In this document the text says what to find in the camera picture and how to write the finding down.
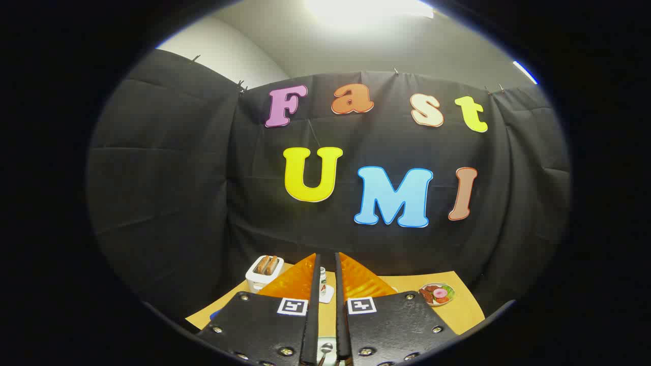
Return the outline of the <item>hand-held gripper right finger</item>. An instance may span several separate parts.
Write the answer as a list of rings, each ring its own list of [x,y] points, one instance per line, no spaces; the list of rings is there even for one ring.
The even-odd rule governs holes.
[[[457,342],[457,333],[420,292],[344,297],[342,260],[338,253],[334,257],[337,360],[346,365],[413,364]]]

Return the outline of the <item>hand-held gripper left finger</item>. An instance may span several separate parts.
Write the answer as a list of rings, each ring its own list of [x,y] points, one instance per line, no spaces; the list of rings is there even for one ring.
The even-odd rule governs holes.
[[[321,256],[293,265],[275,296],[240,291],[197,336],[245,365],[315,365],[318,357]]]

